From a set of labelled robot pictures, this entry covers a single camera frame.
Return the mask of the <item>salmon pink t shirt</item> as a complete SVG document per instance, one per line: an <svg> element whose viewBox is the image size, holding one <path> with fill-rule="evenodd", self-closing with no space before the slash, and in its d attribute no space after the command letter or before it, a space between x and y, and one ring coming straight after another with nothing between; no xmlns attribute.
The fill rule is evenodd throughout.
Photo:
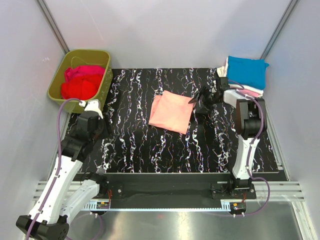
<svg viewBox="0 0 320 240"><path fill-rule="evenodd" d="M167 90L156 95L151 105L148 124L164 130L185 135L194 104L191 97L171 93Z"/></svg>

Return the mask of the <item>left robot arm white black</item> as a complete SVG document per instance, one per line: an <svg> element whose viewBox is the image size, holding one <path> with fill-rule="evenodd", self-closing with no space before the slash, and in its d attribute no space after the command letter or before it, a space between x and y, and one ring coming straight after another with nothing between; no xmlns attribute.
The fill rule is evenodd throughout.
<svg viewBox="0 0 320 240"><path fill-rule="evenodd" d="M102 113L84 111L76 125L65 135L44 190L27 215L20 215L16 226L26 238L64 240L75 216L94 197L109 194L107 178L90 172L70 197L67 192L77 172L98 140L107 136L108 120Z"/></svg>

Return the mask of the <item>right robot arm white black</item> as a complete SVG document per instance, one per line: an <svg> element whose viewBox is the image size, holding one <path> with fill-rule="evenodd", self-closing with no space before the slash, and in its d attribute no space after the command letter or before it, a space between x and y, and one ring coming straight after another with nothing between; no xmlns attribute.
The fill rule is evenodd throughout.
<svg viewBox="0 0 320 240"><path fill-rule="evenodd" d="M253 97L245 93L245 87L227 77L216 77L213 86L202 86L188 102L190 105L202 103L202 112L209 113L213 105L225 103L235 108L235 131L238 138L238 150L235 164L227 183L221 190L212 192L240 198L254 193L253 181L262 181L270 190L268 181L252 174L253 160L261 134L267 130L266 104L262 97Z"/></svg>

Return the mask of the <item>red t shirt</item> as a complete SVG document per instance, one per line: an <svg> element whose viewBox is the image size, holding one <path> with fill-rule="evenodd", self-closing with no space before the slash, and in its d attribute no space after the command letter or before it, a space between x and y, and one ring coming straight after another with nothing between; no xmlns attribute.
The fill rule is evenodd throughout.
<svg viewBox="0 0 320 240"><path fill-rule="evenodd" d="M66 100L71 98L89 100L97 94L102 79L103 75L100 74L75 77L61 84L61 97Z"/></svg>

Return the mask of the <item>cream folded t shirt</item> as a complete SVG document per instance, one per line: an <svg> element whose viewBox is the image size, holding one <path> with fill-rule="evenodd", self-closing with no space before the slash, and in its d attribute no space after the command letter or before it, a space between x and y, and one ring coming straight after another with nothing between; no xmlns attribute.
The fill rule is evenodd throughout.
<svg viewBox="0 0 320 240"><path fill-rule="evenodd" d="M220 77L220 78L224 78L227 76L227 70L228 68L225 67L225 66L221 66L221 67L218 67L216 69L216 72L217 72L217 75Z"/></svg>

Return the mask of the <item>olive green plastic bin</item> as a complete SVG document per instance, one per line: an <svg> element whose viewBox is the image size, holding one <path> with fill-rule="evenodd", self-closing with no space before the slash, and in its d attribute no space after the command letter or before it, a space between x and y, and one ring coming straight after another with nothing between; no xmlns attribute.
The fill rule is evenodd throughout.
<svg viewBox="0 0 320 240"><path fill-rule="evenodd" d="M76 49L68 52L47 90L58 105L76 98L99 101L102 110L113 79L111 55L105 50Z"/></svg>

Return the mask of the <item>light pink folded t shirt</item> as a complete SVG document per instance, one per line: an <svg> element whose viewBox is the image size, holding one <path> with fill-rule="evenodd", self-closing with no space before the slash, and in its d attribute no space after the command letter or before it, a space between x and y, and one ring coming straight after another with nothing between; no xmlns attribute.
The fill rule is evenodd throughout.
<svg viewBox="0 0 320 240"><path fill-rule="evenodd" d="M248 90L248 89L240 89L239 92L244 95L251 96L253 98L259 98L262 96L262 94L255 92L255 91Z"/></svg>

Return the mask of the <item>magenta t shirt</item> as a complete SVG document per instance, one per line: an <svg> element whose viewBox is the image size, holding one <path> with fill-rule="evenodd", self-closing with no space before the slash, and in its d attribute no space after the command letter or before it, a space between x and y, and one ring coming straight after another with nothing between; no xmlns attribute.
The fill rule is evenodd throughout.
<svg viewBox="0 0 320 240"><path fill-rule="evenodd" d="M82 77L87 75L104 75L105 68L98 65L80 65L78 67L69 67L64 72L64 79L69 82L75 77Z"/></svg>

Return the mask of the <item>white folded t shirt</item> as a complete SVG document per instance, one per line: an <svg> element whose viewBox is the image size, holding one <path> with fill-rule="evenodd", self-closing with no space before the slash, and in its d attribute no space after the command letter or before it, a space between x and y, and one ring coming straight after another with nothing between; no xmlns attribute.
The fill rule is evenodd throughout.
<svg viewBox="0 0 320 240"><path fill-rule="evenodd" d="M227 67L228 68L228 60L229 60L229 58L227 57L226 58L226 61L225 61L225 67ZM257 88L254 88L254 87L252 87L252 86L248 86L248 85L245 85L245 84L242 84L242 83L234 83L233 81L231 81L231 80L229 80L229 82L231 82L231 85L232 86L234 86L234 87L236 87L237 89L239 89L239 90L244 90L244 89L246 89L246 90L250 90L250 91L253 91L253 92L257 92L257 93L259 93L259 94L261 94L261 95L263 95L263 93L264 93L264 91L263 90L260 90L260 89L257 89Z"/></svg>

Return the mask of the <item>left small controller board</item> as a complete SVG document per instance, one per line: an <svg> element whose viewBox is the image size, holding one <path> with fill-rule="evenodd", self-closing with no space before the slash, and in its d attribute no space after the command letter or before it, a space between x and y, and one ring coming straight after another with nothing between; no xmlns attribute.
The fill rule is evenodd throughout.
<svg viewBox="0 0 320 240"><path fill-rule="evenodd" d="M106 201L98 201L97 204L96 204L96 208L97 209L110 209L110 206L111 206L111 200L108 199Z"/></svg>

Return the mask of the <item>small controller board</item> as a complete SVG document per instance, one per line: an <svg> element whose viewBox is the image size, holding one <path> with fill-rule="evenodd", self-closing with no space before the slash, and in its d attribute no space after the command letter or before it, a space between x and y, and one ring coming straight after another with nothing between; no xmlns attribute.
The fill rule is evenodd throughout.
<svg viewBox="0 0 320 240"><path fill-rule="evenodd" d="M230 204L230 209L234 212L245 212L247 209L246 202L232 202Z"/></svg>
<svg viewBox="0 0 320 240"><path fill-rule="evenodd" d="M97 209L110 209L110 206L111 206L111 200L108 199L106 201L98 201L97 204L96 204L96 208Z"/></svg>

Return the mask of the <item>right small controller board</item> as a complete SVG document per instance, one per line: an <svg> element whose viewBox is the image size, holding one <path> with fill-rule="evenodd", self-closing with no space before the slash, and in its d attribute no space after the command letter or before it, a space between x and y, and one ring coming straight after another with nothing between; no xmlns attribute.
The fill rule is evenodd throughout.
<svg viewBox="0 0 320 240"><path fill-rule="evenodd" d="M230 204L230 209L234 212L245 212L247 209L246 202L232 202Z"/></svg>

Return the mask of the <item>right corner aluminium post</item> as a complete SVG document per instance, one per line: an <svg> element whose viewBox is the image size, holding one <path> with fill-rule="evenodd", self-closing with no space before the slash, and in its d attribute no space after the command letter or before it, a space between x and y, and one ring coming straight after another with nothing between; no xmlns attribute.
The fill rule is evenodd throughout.
<svg viewBox="0 0 320 240"><path fill-rule="evenodd" d="M278 21L271 37L269 38L262 54L260 55L260 59L266 59L269 53L271 52L273 46L275 45L276 41L278 40L279 36L281 35L282 31L284 30L286 24L288 23L290 17L294 13L295 9L297 8L300 0L290 0L287 7L285 8L280 20Z"/></svg>

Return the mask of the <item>corner aluminium post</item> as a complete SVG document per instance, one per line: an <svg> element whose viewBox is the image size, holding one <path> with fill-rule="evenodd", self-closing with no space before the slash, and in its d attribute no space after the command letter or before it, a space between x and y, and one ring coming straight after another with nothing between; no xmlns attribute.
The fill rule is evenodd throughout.
<svg viewBox="0 0 320 240"><path fill-rule="evenodd" d="M269 38L262 54L260 55L260 59L266 59L269 53L271 52L273 46L275 45L276 41L278 40L279 36L281 35L282 31L284 30L286 24L288 23L290 17L294 13L295 9L297 8L300 0L290 0L287 7L285 8L280 20L278 21L271 37Z"/></svg>
<svg viewBox="0 0 320 240"><path fill-rule="evenodd" d="M61 47L62 51L64 52L64 54L67 54L70 49L58 27L58 24L56 23L53 14L51 13L47 3L45 0L35 0L35 2L37 3L40 11L42 12L45 20L47 21L53 35L55 36L59 46Z"/></svg>

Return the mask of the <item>left corner aluminium post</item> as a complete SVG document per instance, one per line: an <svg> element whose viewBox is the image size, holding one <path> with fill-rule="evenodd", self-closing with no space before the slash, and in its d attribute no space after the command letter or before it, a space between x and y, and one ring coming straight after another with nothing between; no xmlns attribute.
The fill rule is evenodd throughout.
<svg viewBox="0 0 320 240"><path fill-rule="evenodd" d="M51 13L47 3L45 0L35 0L35 2L37 3L40 11L42 12L45 20L47 21L53 35L55 36L59 46L61 47L62 51L64 52L64 54L67 54L70 49L58 27L58 24L56 23L53 14Z"/></svg>

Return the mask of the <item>aluminium frame rail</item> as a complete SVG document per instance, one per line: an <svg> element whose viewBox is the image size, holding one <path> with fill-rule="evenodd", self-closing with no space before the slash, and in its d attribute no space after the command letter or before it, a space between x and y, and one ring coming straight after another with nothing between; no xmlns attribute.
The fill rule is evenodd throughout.
<svg viewBox="0 0 320 240"><path fill-rule="evenodd" d="M303 193L299 183L292 181L270 181L269 187L263 181L255 181L249 190L228 192L226 183L208 182L120 182L108 184L112 199L125 199L135 195L147 196L201 196L218 201L258 200L269 197L270 201L302 201Z"/></svg>

